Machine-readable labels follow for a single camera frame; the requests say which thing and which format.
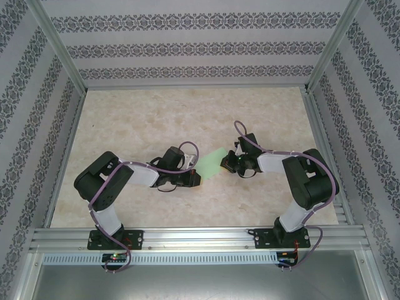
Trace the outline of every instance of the metal base plate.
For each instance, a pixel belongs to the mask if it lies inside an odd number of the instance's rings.
[[[122,241],[125,246],[130,250],[141,250],[143,245],[143,230],[124,230]],[[87,242],[88,250],[123,250],[123,248],[113,242],[102,234],[99,235],[98,230],[92,230],[89,233],[89,240]]]
[[[276,239],[272,228],[251,229],[248,233],[254,236],[254,245],[256,249],[284,249],[294,248],[294,242],[298,242],[298,248],[310,248],[310,238],[306,228],[301,228],[296,233],[286,234],[285,240],[280,244]]]

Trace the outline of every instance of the marble floor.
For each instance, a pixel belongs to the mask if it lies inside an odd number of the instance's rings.
[[[228,151],[238,138],[233,126],[237,119],[265,148],[315,148],[296,87],[89,91],[51,226],[94,226],[73,182],[103,152],[145,163],[187,140],[199,146],[201,156],[221,147]],[[194,153],[190,146],[183,150]],[[284,174],[242,179],[221,171],[198,187],[170,193],[126,185],[115,207],[125,227],[268,226],[291,200]],[[308,222],[337,223],[332,204]]]

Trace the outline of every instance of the striped wall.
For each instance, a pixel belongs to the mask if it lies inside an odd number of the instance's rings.
[[[90,88],[304,84],[348,0],[47,0]]]
[[[344,190],[400,299],[400,1],[365,1],[314,90]]]
[[[80,95],[23,0],[0,0],[0,299],[42,227]]]

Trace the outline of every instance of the purple cable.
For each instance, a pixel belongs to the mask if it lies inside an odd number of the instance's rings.
[[[92,217],[92,219],[93,219],[95,225],[97,226],[97,228],[98,228],[107,238],[109,238],[109,239],[112,240],[114,243],[116,243],[117,245],[120,245],[123,249],[125,249],[126,252],[127,252],[127,254],[128,254],[128,257],[129,257],[129,258],[128,258],[128,262],[127,262],[125,265],[123,265],[122,267],[120,267],[118,270],[109,270],[109,269],[107,269],[107,265],[108,265],[108,262],[109,262],[109,261],[106,261],[106,263],[105,263],[105,265],[104,265],[104,269],[106,270],[107,273],[108,273],[108,272],[111,272],[111,273],[118,273],[118,272],[121,272],[121,271],[125,270],[127,267],[129,267],[129,265],[131,264],[131,261],[132,261],[132,254],[131,254],[131,251],[129,250],[129,248],[128,248],[127,246],[125,246],[123,243],[121,243],[121,242],[118,241],[117,239],[114,239],[111,235],[109,235],[109,234],[104,230],[103,227],[100,226],[100,224],[99,224],[99,222],[98,222],[98,220],[97,220],[97,218],[96,218],[96,215],[94,214],[94,211],[93,211],[93,204],[96,202],[96,200],[98,199],[98,197],[100,196],[100,194],[104,191],[104,189],[106,188],[107,184],[109,184],[110,180],[114,177],[114,175],[118,172],[118,170],[121,169],[123,166],[125,166],[125,165],[127,165],[127,164],[134,164],[134,165],[137,165],[137,166],[146,167],[146,168],[149,168],[149,169],[152,169],[152,170],[155,170],[155,171],[164,172],[164,173],[168,173],[168,174],[182,174],[182,173],[185,173],[185,172],[190,171],[191,169],[193,169],[193,168],[195,167],[195,165],[196,165],[196,163],[197,163],[197,161],[198,161],[198,159],[199,159],[200,152],[199,152],[199,148],[197,147],[197,145],[194,144],[194,143],[191,142],[191,141],[183,142],[182,144],[179,145],[179,149],[181,149],[182,146],[185,145],[185,144],[193,145],[194,148],[196,148],[196,159],[194,160],[193,165],[192,165],[191,167],[189,167],[189,168],[187,168],[187,169],[185,169],[185,170],[181,170],[181,171],[169,171],[169,170],[159,169],[158,167],[153,167],[153,166],[150,166],[150,165],[148,165],[148,164],[144,164],[144,163],[142,163],[142,162],[124,161],[124,162],[120,163],[118,166],[116,166],[116,168],[115,168],[115,169],[111,172],[111,174],[107,177],[106,181],[102,184],[102,186],[99,188],[99,190],[97,191],[97,193],[94,195],[94,197],[91,199],[91,201],[90,201],[89,204],[87,205],[88,208],[89,208],[90,215],[91,215],[91,217]]]
[[[312,247],[312,249],[307,253],[307,255],[306,255],[301,261],[299,261],[295,266],[292,267],[292,269],[296,269],[299,265],[301,265],[304,261],[306,261],[306,260],[310,257],[310,255],[311,255],[311,254],[314,252],[314,250],[318,247],[319,243],[321,242],[321,239],[323,238],[323,230],[322,230],[320,227],[318,227],[318,226],[311,226],[311,225],[306,226],[306,222],[309,220],[309,218],[311,218],[311,216],[312,216],[316,211],[318,211],[318,210],[320,210],[320,209],[322,209],[322,208],[324,208],[324,207],[330,205],[330,203],[331,203],[331,202],[333,201],[333,199],[335,198],[335,194],[336,194],[336,184],[335,184],[335,180],[334,180],[334,178],[333,178],[333,175],[332,175],[332,173],[330,172],[330,170],[329,170],[321,161],[319,161],[318,159],[316,159],[316,158],[314,158],[314,157],[312,157],[312,156],[310,156],[310,155],[307,155],[307,154],[304,154],[304,153],[301,153],[301,152],[294,152],[294,151],[293,151],[293,152],[288,152],[288,151],[273,151],[273,150],[264,149],[264,148],[261,147],[260,145],[257,145],[255,142],[252,142],[250,139],[248,139],[248,138],[239,130],[238,124],[240,124],[240,125],[244,128],[244,132],[245,132],[245,133],[247,132],[247,129],[246,129],[245,125],[244,125],[241,121],[234,121],[233,124],[234,124],[236,130],[238,131],[238,133],[240,134],[240,136],[241,136],[242,138],[244,138],[247,142],[249,142],[250,144],[252,144],[254,147],[257,147],[258,149],[264,151],[265,153],[269,153],[269,154],[290,155],[290,156],[302,156],[302,157],[304,157],[304,158],[307,158],[307,159],[309,159],[310,161],[315,162],[318,166],[320,166],[320,167],[326,172],[327,176],[329,177],[329,180],[331,181],[331,184],[332,184],[332,194],[331,194],[331,197],[329,197],[329,199],[328,199],[324,204],[322,204],[321,206],[318,206],[315,210],[312,210],[312,211],[304,218],[304,220],[302,220],[302,223],[301,223],[301,224],[302,224],[305,228],[308,228],[308,229],[318,229],[319,232],[320,232],[321,234],[320,234],[320,236],[319,236],[318,241],[315,243],[315,245]]]

